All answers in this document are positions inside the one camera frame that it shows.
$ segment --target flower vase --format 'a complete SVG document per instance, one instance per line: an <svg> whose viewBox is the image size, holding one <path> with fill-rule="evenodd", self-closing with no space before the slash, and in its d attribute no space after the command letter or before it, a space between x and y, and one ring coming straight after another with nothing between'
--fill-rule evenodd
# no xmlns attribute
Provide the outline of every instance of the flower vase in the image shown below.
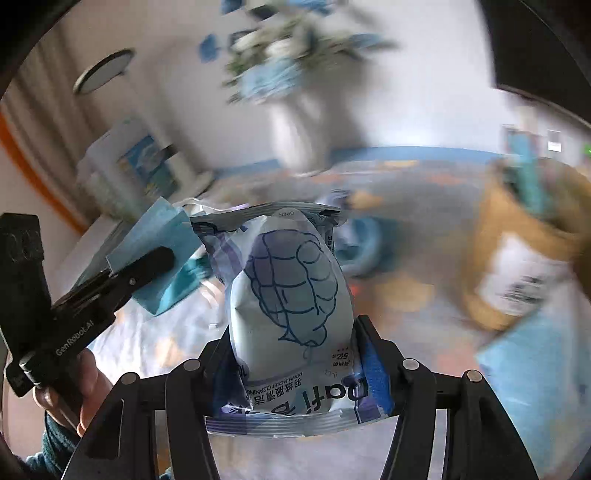
<svg viewBox="0 0 591 480"><path fill-rule="evenodd" d="M272 145L278 161L294 176L312 176L327 169L328 146L320 125L295 93L268 103Z"/></svg>

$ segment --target metal screw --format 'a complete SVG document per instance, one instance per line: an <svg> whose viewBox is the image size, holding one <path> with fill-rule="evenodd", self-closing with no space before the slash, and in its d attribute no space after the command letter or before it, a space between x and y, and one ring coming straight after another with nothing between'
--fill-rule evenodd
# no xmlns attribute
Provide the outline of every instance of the metal screw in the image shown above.
<svg viewBox="0 0 591 480"><path fill-rule="evenodd" d="M414 358L405 358L402 362L402 366L406 370L416 370L419 367L419 363Z"/></svg>
<svg viewBox="0 0 591 480"><path fill-rule="evenodd" d="M201 362L199 360L197 360L196 358L192 358L190 360L187 360L185 363L183 363L183 368L187 372L194 372L195 370L198 370L200 366L201 366Z"/></svg>
<svg viewBox="0 0 591 480"><path fill-rule="evenodd" d="M121 383L123 383L123 385L131 385L133 382L137 380L137 378L137 374L134 374L133 372L128 372L123 377L121 377Z"/></svg>
<svg viewBox="0 0 591 480"><path fill-rule="evenodd" d="M468 377L468 380L474 383L478 383L482 380L482 374L478 370L468 370L466 376Z"/></svg>

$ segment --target teal sleeve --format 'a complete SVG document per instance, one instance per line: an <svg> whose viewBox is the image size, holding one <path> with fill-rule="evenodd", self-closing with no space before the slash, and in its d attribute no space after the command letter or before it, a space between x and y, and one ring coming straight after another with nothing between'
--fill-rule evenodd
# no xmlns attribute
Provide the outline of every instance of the teal sleeve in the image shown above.
<svg viewBox="0 0 591 480"><path fill-rule="evenodd" d="M41 451L27 457L23 465L31 480L60 480L79 440L77 434L57 424L46 413ZM170 469L160 480L174 480Z"/></svg>

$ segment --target brown cardboard box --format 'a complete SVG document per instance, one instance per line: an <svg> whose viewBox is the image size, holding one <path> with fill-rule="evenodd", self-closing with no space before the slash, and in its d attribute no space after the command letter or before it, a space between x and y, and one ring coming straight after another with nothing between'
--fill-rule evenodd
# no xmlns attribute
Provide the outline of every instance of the brown cardboard box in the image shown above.
<svg viewBox="0 0 591 480"><path fill-rule="evenodd" d="M549 288L544 286L570 268L583 238L575 213L564 222L574 225L574 232L529 215L505 187L502 168L495 163L489 173L461 285L472 319L493 330L508 328L544 300Z"/></svg>
<svg viewBox="0 0 591 480"><path fill-rule="evenodd" d="M569 183L573 186L574 194L582 207L579 221L585 229L583 251L574 261L574 272L585 295L591 300L591 182L585 175L572 168L569 170L569 178Z"/></svg>

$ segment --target blue surgical mask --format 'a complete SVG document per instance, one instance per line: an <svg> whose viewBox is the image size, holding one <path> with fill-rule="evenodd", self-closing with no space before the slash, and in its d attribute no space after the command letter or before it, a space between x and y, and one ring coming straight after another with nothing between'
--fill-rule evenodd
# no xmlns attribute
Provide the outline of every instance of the blue surgical mask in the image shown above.
<svg viewBox="0 0 591 480"><path fill-rule="evenodd" d="M132 297L151 314L159 315L198 288L211 274L207 257L191 257L201 245L187 213L160 198L107 256L107 261L111 270L117 272L156 247L168 247L174 252L173 269Z"/></svg>

